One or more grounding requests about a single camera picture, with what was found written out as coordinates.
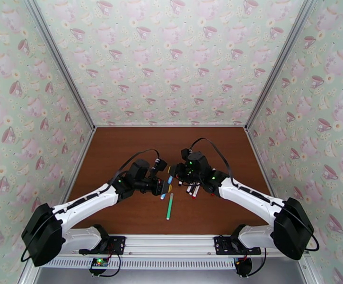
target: mounting plate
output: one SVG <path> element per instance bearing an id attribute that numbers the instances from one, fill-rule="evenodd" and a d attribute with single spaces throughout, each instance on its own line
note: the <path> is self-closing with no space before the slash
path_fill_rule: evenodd
<path id="1" fill-rule="evenodd" d="M 256 248 L 243 248 L 241 251 L 235 251 L 232 247 L 232 241 L 229 237 L 216 236 L 213 237 L 213 242 L 215 243 L 216 255 L 261 255 L 261 249 Z"/>
<path id="2" fill-rule="evenodd" d="M 114 254 L 124 254 L 125 236 L 110 236 L 108 246 L 111 246 L 111 244 L 114 247 Z"/>

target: white marker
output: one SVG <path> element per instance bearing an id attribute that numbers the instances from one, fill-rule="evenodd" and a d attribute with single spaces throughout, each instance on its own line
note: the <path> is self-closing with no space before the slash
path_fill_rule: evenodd
<path id="1" fill-rule="evenodd" d="M 196 195 L 198 194 L 198 191 L 199 191 L 199 188 L 200 188 L 200 185 L 196 186 L 193 194 L 192 194 L 192 198 L 195 199 L 196 198 Z"/>

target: wall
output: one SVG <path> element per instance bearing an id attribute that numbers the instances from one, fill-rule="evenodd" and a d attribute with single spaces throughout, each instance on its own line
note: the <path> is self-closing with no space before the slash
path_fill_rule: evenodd
<path id="1" fill-rule="evenodd" d="M 21 0 L 0 0 L 0 283 L 23 265 L 22 229 L 69 185 L 89 128 Z"/>
<path id="2" fill-rule="evenodd" d="M 243 125 L 303 0 L 37 0 L 97 125 Z"/>
<path id="3" fill-rule="evenodd" d="M 319 0 L 250 131 L 277 195 L 315 226 L 325 282 L 342 284 L 343 0 Z"/>

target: teapot pattern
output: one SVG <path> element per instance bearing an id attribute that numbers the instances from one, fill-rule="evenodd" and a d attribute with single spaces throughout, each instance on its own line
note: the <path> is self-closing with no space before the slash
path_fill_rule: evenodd
<path id="1" fill-rule="evenodd" d="M 276 195 L 314 226 L 323 283 L 343 283 L 343 0 L 318 1 L 249 131 Z"/>
<path id="2" fill-rule="evenodd" d="M 94 123 L 108 126 L 243 125 L 302 3 L 38 0 Z"/>
<path id="3" fill-rule="evenodd" d="M 52 17 L 72 23 L 72 3 L 50 1 Z M 37 206 L 60 200 L 90 130 L 31 19 L 22 0 L 0 0 L 0 283 L 18 281 L 21 232 Z M 71 32 L 84 39 L 82 30 Z M 80 66 L 92 56 L 71 51 Z M 92 96 L 103 91 L 99 82 L 84 85 Z"/>

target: black cable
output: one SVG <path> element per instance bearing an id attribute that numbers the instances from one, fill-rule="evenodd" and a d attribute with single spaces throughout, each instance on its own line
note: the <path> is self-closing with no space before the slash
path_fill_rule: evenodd
<path id="1" fill-rule="evenodd" d="M 290 212 L 289 210 L 287 210 L 286 208 L 284 208 L 283 206 L 281 206 L 281 205 L 279 205 L 278 203 L 275 203 L 274 201 L 272 201 L 271 202 L 271 206 L 273 206 L 273 205 L 276 205 L 276 206 L 278 206 L 278 207 L 280 207 L 282 210 L 284 210 L 284 211 L 286 211 L 287 213 L 289 213 L 290 215 L 292 215 L 304 228 L 305 228 L 305 230 L 307 230 L 308 232 L 309 232 L 309 234 L 310 234 L 310 236 L 313 238 L 313 240 L 315 241 L 315 243 L 316 243 L 316 248 L 314 248 L 314 249 L 305 249 L 306 251 L 312 251 L 312 252 L 316 252 L 316 251 L 318 251 L 319 249 L 320 249 L 320 244 L 318 243 L 318 240 L 317 240 L 317 238 L 314 236 L 314 234 L 313 234 L 313 231 L 310 229 L 310 228 L 308 228 L 304 223 L 303 223 L 303 221 L 301 221 L 295 214 L 293 214 L 292 212 Z"/>
<path id="2" fill-rule="evenodd" d="M 246 277 L 250 277 L 250 276 L 253 276 L 255 273 L 258 273 L 264 266 L 264 263 L 266 262 L 266 255 L 267 255 L 267 251 L 266 251 L 266 248 L 264 249 L 264 258 L 263 258 L 263 261 L 262 261 L 262 264 L 258 267 L 257 270 L 255 270 L 254 272 L 246 275 Z"/>
<path id="3" fill-rule="evenodd" d="M 195 140 L 195 141 L 191 144 L 190 150 L 192 150 L 193 146 L 194 146 L 195 144 L 197 144 L 197 142 L 199 142 L 200 140 L 203 140 L 203 139 L 206 140 L 206 141 L 208 141 L 208 142 L 212 145 L 212 147 L 214 148 L 214 150 L 217 152 L 217 154 L 221 157 L 222 161 L 225 163 L 225 166 L 227 167 L 227 171 L 228 171 L 228 174 L 229 174 L 230 181 L 232 182 L 232 185 L 233 185 L 234 187 L 238 188 L 238 184 L 235 184 L 234 181 L 233 181 L 233 179 L 234 179 L 234 178 L 233 178 L 233 173 L 232 173 L 232 169 L 230 168 L 230 165 L 229 165 L 228 161 L 226 160 L 226 158 L 224 157 L 224 155 L 222 155 L 222 153 L 220 152 L 220 150 L 216 147 L 216 145 L 215 145 L 211 140 L 209 140 L 209 139 L 207 139 L 207 138 L 205 138 L 205 137 L 201 137 L 201 138 Z"/>
<path id="4" fill-rule="evenodd" d="M 117 271 L 115 273 L 113 273 L 112 275 L 99 275 L 99 277 L 106 277 L 106 278 L 109 278 L 109 277 L 113 277 L 113 276 L 116 276 L 117 273 L 120 272 L 120 268 L 121 268 L 121 258 L 119 256 L 119 254 L 116 254 L 118 257 L 119 257 L 119 268 L 117 269 Z"/>
<path id="5" fill-rule="evenodd" d="M 143 153 L 148 152 L 148 151 L 155 151 L 156 154 L 157 154 L 157 158 L 159 158 L 159 152 L 158 152 L 158 150 L 156 150 L 156 149 L 146 149 L 146 150 L 144 150 L 144 151 L 137 152 L 136 154 L 132 155 L 132 157 L 130 157 L 130 158 L 129 158 L 129 159 L 119 168 L 119 170 L 115 173 L 114 177 L 111 179 L 110 183 L 108 184 L 108 187 L 107 187 L 106 189 L 103 189 L 102 191 L 100 191 L 100 193 L 104 193 L 105 191 L 107 191 L 107 190 L 111 187 L 111 185 L 113 184 L 113 182 L 116 180 L 116 178 L 117 178 L 119 175 L 128 172 L 128 171 L 121 171 L 121 170 L 122 170 L 126 165 L 128 165 L 129 162 L 131 162 L 131 161 L 132 161 L 135 157 L 137 157 L 138 155 L 143 154 Z M 32 243 L 32 241 L 35 239 L 35 236 L 36 236 L 36 234 L 40 231 L 40 229 L 41 229 L 41 228 L 42 228 L 42 227 L 43 227 L 43 226 L 44 226 L 53 216 L 55 216 L 55 215 L 57 215 L 57 214 L 61 214 L 61 213 L 66 213 L 66 211 L 67 211 L 70 207 L 75 207 L 75 206 L 73 206 L 73 204 L 70 204 L 69 206 L 67 206 L 67 207 L 65 207 L 65 208 L 63 208 L 63 209 L 61 209 L 61 210 L 55 212 L 55 213 L 52 214 L 49 218 L 47 218 L 43 223 L 41 223 L 41 225 L 40 225 L 40 226 L 37 228 L 37 230 L 33 233 L 31 240 L 30 240 L 30 241 L 28 242 L 28 244 L 26 245 L 26 248 L 24 249 L 24 252 L 23 252 L 23 254 L 21 255 L 21 258 L 20 258 L 20 261 L 21 261 L 21 262 L 26 262 L 26 261 L 28 261 L 28 260 L 31 258 L 31 256 L 28 256 L 26 259 L 23 259 L 25 253 L 28 251 L 28 246 L 29 246 L 29 245 Z"/>
<path id="6" fill-rule="evenodd" d="M 27 262 L 31 256 L 28 256 L 26 259 L 24 258 L 25 253 L 28 251 L 28 246 L 32 243 L 32 241 L 35 239 L 35 235 L 40 231 L 40 229 L 45 225 L 45 223 L 47 223 L 52 217 L 56 216 L 56 214 L 58 214 L 59 211 L 57 211 L 56 213 L 52 214 L 51 216 L 49 216 L 48 218 L 45 219 L 45 221 L 43 223 L 41 223 L 41 225 L 37 228 L 37 230 L 33 233 L 31 240 L 28 242 L 28 244 L 26 245 L 26 248 L 23 251 L 23 254 L 20 257 L 20 261 L 21 262 Z"/>

